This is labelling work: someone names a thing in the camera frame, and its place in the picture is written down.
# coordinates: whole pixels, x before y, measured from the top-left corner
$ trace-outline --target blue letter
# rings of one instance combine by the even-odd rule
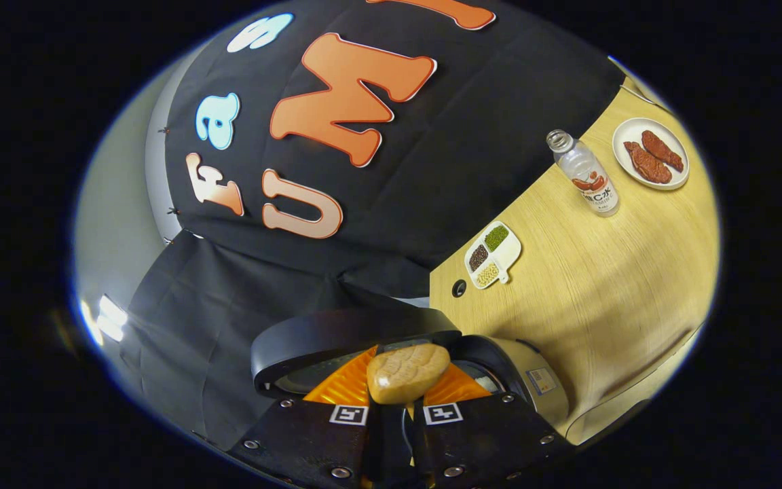
[[[249,46],[251,50],[257,50],[261,46],[267,46],[270,41],[276,39],[276,36],[286,28],[295,16],[291,14],[280,14],[273,18],[260,18],[252,24],[247,25],[240,34],[231,39],[228,52],[239,52],[239,50]]]
[[[195,115],[195,130],[202,141],[207,141],[217,149],[226,149],[234,137],[234,125],[231,122],[240,111],[240,99],[236,94],[227,96],[208,96],[198,105]]]

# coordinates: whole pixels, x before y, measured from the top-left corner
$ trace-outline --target bottle label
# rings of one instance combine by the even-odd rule
[[[617,192],[614,191],[614,185],[607,175],[599,175],[597,171],[592,171],[586,181],[572,179],[572,183],[578,187],[584,200],[597,213],[607,213],[618,203]]]

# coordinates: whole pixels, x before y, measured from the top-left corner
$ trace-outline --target round hole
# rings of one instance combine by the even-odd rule
[[[454,282],[454,285],[451,288],[451,295],[454,297],[460,297],[463,295],[463,292],[466,291],[466,281],[464,279],[460,279],[457,282]]]

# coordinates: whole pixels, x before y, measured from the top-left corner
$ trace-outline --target bread roll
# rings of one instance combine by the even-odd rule
[[[440,380],[451,357],[438,344],[416,344],[376,355],[367,365],[367,387],[376,403],[407,403]]]

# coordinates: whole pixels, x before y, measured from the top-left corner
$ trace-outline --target letter m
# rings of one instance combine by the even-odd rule
[[[344,41],[335,32],[313,41],[302,62],[329,89],[280,100],[270,118],[270,135],[274,139],[289,134],[314,139],[348,154],[357,167],[370,163],[382,135],[376,129],[356,132],[339,124],[394,120],[394,112],[364,82],[382,88],[394,102],[406,102],[436,71],[434,59],[383,52]]]

